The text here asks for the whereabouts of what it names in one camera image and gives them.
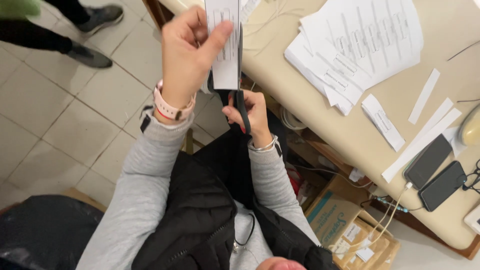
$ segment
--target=gray sweater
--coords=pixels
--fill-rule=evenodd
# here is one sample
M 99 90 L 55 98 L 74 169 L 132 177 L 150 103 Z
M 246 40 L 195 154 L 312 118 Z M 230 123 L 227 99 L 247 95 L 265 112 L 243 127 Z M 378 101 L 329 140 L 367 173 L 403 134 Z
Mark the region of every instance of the gray sweater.
M 125 159 L 110 206 L 80 258 L 78 270 L 131 269 L 138 250 L 165 213 L 170 174 L 194 116 L 169 126 L 159 123 L 151 113 L 148 112 L 152 122 Z M 259 202 L 297 225 L 320 245 L 296 200 L 283 160 L 275 148 L 261 153 L 250 151 L 249 155 Z M 248 215 L 252 211 L 240 203 L 237 206 L 235 238 L 244 243 L 252 229 L 252 217 Z M 246 247 L 232 254 L 230 269 L 254 270 L 273 256 L 256 224 Z

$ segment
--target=silver bracelet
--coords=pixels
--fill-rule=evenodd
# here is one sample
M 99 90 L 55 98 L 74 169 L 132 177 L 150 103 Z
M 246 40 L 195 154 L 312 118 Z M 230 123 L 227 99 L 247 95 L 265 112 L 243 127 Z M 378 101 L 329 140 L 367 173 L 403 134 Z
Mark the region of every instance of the silver bracelet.
M 270 147 L 273 146 L 273 145 L 275 144 L 275 142 L 276 142 L 276 136 L 275 136 L 274 134 L 272 134 L 272 133 L 270 133 L 270 135 L 272 136 L 273 140 L 272 140 L 272 142 L 269 143 L 267 146 L 262 147 L 262 148 L 255 148 L 255 146 L 253 146 L 253 138 L 252 138 L 252 139 L 250 139 L 250 141 L 248 141 L 248 143 L 247 143 L 248 149 L 250 149 L 250 150 L 252 150 L 252 151 L 255 151 L 255 152 L 259 152 L 259 151 L 264 151 L 264 150 L 270 148 Z

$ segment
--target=pink watch strap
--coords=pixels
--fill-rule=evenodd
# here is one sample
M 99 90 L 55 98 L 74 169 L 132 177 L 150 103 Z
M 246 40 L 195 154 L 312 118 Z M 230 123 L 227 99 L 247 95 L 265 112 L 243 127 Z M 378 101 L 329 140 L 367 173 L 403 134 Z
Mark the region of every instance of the pink watch strap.
M 155 90 L 153 92 L 154 102 L 158 112 L 163 117 L 171 120 L 185 120 L 192 113 L 193 108 L 195 107 L 195 97 L 197 96 L 197 93 L 192 96 L 192 99 L 186 107 L 178 109 L 165 102 L 161 94 L 162 88 L 163 80 L 160 80 L 155 86 Z

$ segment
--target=shoe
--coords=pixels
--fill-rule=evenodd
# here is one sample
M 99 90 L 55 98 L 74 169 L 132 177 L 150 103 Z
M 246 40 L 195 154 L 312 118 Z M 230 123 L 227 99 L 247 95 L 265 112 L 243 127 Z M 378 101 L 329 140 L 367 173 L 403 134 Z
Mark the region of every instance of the shoe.
M 109 68 L 113 62 L 100 52 L 72 41 L 72 49 L 67 53 L 70 58 L 93 68 Z
M 117 24 L 123 19 L 123 9 L 119 5 L 107 5 L 102 8 L 86 7 L 90 20 L 88 22 L 75 25 L 80 31 L 89 35 L 95 34 L 98 30 Z

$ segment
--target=smartphone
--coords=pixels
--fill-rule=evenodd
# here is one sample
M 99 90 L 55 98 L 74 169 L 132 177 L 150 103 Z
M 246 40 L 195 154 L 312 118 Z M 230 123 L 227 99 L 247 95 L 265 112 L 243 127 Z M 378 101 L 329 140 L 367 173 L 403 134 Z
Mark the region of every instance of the smartphone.
M 452 152 L 452 146 L 440 134 L 403 171 L 403 177 L 420 190 Z
M 450 163 L 419 191 L 419 197 L 425 209 L 429 212 L 437 209 L 463 185 L 465 179 L 465 172 L 460 162 Z

